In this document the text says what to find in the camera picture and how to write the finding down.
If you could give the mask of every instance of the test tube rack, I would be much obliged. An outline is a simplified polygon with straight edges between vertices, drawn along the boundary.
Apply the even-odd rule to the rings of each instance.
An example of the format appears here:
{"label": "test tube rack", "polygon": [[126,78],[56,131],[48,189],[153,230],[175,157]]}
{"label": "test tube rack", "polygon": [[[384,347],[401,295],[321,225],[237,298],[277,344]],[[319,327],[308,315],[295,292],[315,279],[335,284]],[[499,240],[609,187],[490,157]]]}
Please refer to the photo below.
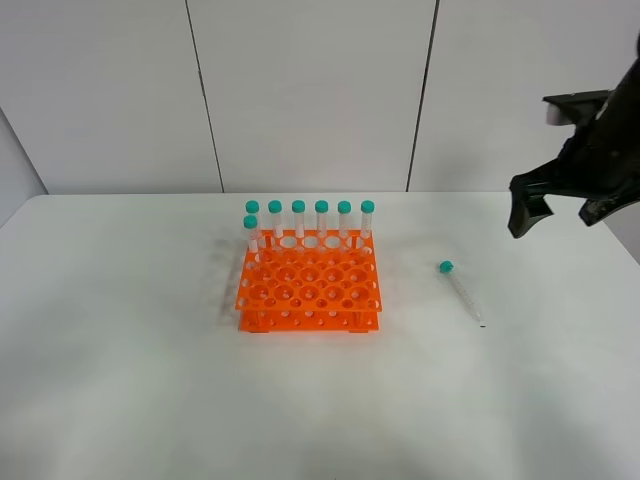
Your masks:
{"label": "test tube rack", "polygon": [[328,230],[319,239],[316,230],[306,230],[296,238],[284,230],[276,239],[263,229],[260,250],[247,249],[236,309],[245,332],[378,330],[373,234],[363,239],[360,230],[349,230],[341,239],[338,230]]}

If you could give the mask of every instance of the teal cap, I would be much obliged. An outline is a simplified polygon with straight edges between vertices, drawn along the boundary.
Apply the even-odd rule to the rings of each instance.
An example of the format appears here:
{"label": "teal cap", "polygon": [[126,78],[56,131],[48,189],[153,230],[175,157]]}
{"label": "teal cap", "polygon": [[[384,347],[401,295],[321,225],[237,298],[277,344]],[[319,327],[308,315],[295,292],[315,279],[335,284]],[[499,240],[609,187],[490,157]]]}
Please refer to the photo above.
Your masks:
{"label": "teal cap", "polygon": [[445,260],[440,264],[440,273],[450,273],[453,270],[453,263],[449,260]]}
{"label": "teal cap", "polygon": [[291,204],[291,209],[293,210],[293,213],[304,212],[304,202],[302,200],[296,200]]}
{"label": "teal cap", "polygon": [[362,210],[362,213],[373,213],[375,208],[376,204],[371,200],[365,200],[364,202],[362,202],[362,205],[360,205],[360,210]]}
{"label": "teal cap", "polygon": [[258,219],[253,215],[247,215],[244,217],[244,228],[251,229],[258,226]]}
{"label": "teal cap", "polygon": [[282,211],[282,204],[280,200],[271,200],[269,202],[269,212],[270,213],[280,213]]}
{"label": "teal cap", "polygon": [[346,200],[343,200],[338,203],[338,213],[349,213],[351,212],[351,204]]}
{"label": "teal cap", "polygon": [[245,208],[247,209],[247,213],[250,213],[253,215],[258,213],[258,211],[260,210],[260,204],[255,200],[249,200],[245,205]]}
{"label": "teal cap", "polygon": [[316,212],[327,213],[329,211],[329,204],[325,200],[318,200],[316,202]]}

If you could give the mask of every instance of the orange test tube rack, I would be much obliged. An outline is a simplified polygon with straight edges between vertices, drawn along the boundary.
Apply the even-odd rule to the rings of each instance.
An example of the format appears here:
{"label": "orange test tube rack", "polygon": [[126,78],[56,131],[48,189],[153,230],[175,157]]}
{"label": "orange test tube rack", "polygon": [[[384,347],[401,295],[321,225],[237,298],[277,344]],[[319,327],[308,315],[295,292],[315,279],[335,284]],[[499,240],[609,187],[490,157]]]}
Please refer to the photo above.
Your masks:
{"label": "orange test tube rack", "polygon": [[338,230],[328,230],[323,243],[335,248],[318,248],[315,230],[306,230],[304,239],[285,230],[278,243],[271,230],[262,235],[260,251],[247,249],[244,260],[236,298],[240,330],[378,330],[382,302],[373,234],[363,239],[359,230],[349,230],[342,243]]}

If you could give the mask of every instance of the table surface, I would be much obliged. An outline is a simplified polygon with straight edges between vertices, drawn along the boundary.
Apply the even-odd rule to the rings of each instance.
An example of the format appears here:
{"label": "table surface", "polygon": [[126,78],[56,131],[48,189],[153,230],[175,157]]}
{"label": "table surface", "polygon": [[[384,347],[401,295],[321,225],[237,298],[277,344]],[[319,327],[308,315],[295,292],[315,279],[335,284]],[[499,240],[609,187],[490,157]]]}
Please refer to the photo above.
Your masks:
{"label": "table surface", "polygon": [[504,193],[366,196],[366,335],[237,330],[244,203],[273,195],[30,200],[0,229],[2,478],[637,478],[640,267],[607,227],[552,198],[513,240]]}

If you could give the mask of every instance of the robotic arm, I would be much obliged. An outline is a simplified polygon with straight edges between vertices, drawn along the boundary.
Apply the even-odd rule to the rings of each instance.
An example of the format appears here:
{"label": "robotic arm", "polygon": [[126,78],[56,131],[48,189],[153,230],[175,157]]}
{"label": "robotic arm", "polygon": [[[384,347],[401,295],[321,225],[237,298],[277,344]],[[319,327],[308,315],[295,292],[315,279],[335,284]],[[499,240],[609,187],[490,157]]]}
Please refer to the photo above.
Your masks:
{"label": "robotic arm", "polygon": [[[640,57],[640,38],[638,38]],[[586,198],[580,218],[594,225],[640,201],[640,58],[613,91],[545,97],[575,125],[558,158],[511,180],[509,230],[522,237],[553,215],[546,194]]]}

